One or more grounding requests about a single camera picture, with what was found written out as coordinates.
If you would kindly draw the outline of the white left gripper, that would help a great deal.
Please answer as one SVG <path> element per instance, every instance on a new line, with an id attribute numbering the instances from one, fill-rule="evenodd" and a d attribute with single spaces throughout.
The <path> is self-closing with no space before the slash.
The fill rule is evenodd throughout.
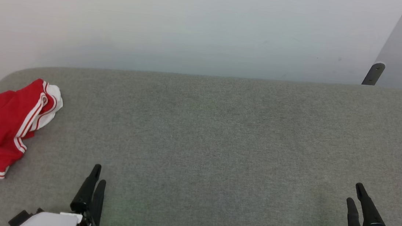
<path id="1" fill-rule="evenodd" d="M 101 170 L 100 164 L 94 165 L 70 204 L 72 212 L 84 213 L 90 209 L 94 222 L 81 214 L 47 211 L 32 214 L 23 210 L 17 215 L 16 226 L 100 226 L 106 189 L 105 180 L 98 183 Z"/>

